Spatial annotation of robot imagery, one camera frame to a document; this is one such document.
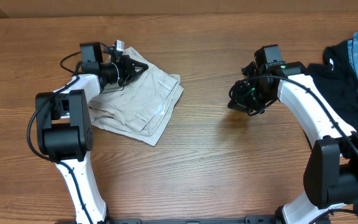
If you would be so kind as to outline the beige shorts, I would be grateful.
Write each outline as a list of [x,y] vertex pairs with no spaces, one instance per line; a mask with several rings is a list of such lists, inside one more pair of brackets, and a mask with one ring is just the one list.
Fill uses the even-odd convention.
[[155,146],[183,93],[181,78],[159,69],[132,47],[124,54],[149,68],[123,90],[111,92],[107,86],[94,97],[89,102],[91,124]]

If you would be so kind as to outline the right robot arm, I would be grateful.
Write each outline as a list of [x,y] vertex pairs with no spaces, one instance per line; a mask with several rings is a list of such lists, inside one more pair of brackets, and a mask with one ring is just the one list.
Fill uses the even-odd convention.
[[331,108],[301,62],[287,63],[278,45],[261,47],[229,91],[228,108],[255,116],[276,101],[295,115],[311,144],[304,191],[274,215],[245,223],[329,223],[329,216],[358,202],[358,133]]

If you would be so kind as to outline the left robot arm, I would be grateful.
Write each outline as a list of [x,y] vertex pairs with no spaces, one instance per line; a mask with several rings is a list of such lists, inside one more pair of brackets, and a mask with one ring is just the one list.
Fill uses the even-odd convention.
[[39,93],[28,126],[37,127],[34,154],[54,163],[74,204],[75,223],[110,223],[108,206],[101,197],[91,165],[94,132],[88,104],[109,84],[121,90],[148,69],[124,54],[124,42],[80,44],[81,60],[63,87]]

